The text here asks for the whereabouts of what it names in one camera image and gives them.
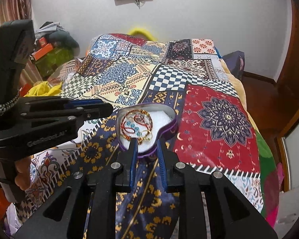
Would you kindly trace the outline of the person's left hand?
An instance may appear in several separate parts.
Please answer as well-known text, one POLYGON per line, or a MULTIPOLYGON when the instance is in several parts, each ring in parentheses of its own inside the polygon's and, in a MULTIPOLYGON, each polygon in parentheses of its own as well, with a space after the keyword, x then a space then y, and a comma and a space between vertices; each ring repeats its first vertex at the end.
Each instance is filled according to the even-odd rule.
POLYGON ((23 191, 30 187, 30 164, 30 157, 26 157, 15 162, 15 168, 17 170, 15 184, 23 191))

